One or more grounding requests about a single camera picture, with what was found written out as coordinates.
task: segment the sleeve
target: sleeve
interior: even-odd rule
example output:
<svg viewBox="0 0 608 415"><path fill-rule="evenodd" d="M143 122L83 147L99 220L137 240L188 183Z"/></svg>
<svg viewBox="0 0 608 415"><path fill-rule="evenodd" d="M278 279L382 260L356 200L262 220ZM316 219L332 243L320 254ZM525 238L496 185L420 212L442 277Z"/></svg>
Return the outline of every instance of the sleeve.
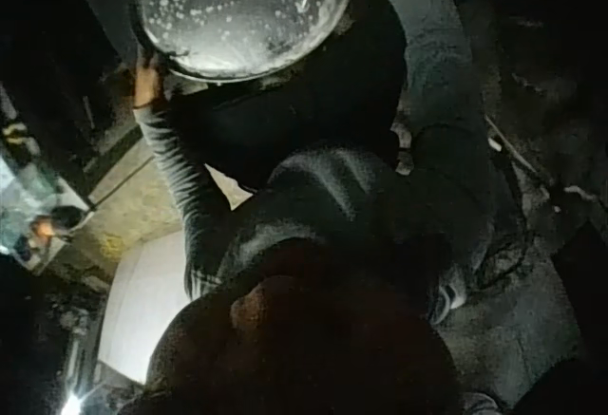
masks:
<svg viewBox="0 0 608 415"><path fill-rule="evenodd" d="M442 223L455 259L474 268L488 241L494 204L470 46L453 0L390 1L408 39L414 161L409 183Z"/></svg>
<svg viewBox="0 0 608 415"><path fill-rule="evenodd" d="M185 288L194 299L219 284L212 270L217 265L206 264L205 250L230 205L207 169L183 145L168 106L157 101L134 114L180 212L185 235Z"/></svg>

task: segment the person in background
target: person in background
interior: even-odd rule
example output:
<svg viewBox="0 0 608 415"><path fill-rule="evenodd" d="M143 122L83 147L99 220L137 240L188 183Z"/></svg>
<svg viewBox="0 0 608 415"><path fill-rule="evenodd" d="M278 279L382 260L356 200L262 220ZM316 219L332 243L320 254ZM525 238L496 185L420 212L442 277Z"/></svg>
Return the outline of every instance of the person in background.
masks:
<svg viewBox="0 0 608 415"><path fill-rule="evenodd" d="M123 414L498 413L464 398L432 324L491 237L481 93L452 0L390 0L408 40L414 169L319 141L230 211L142 59L135 117L180 210L185 289Z"/></svg>
<svg viewBox="0 0 608 415"><path fill-rule="evenodd" d="M86 212L76 206L55 206L49 214L37 216L29 228L43 243L54 237L69 242L85 218Z"/></svg>

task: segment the white residue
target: white residue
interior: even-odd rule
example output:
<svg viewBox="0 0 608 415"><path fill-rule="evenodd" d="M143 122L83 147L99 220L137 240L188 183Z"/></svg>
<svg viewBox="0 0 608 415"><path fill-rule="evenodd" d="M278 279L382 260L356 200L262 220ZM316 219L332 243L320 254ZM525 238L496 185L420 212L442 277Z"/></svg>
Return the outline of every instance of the white residue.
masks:
<svg viewBox="0 0 608 415"><path fill-rule="evenodd" d="M297 12L300 14L307 12L310 7L311 7L311 4L310 4L309 0L296 0L295 1L295 8L297 9Z"/></svg>
<svg viewBox="0 0 608 415"><path fill-rule="evenodd" d="M319 9L319 21L326 21L330 18L330 12L327 7L321 7Z"/></svg>

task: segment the glowing light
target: glowing light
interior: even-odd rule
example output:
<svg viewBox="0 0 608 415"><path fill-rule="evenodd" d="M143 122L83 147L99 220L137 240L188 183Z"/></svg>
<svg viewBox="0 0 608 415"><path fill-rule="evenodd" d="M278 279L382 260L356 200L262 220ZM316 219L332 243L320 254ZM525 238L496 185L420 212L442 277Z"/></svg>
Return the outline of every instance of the glowing light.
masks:
<svg viewBox="0 0 608 415"><path fill-rule="evenodd" d="M82 401L74 394L70 394L64 408L61 410L61 415L80 415L81 409Z"/></svg>

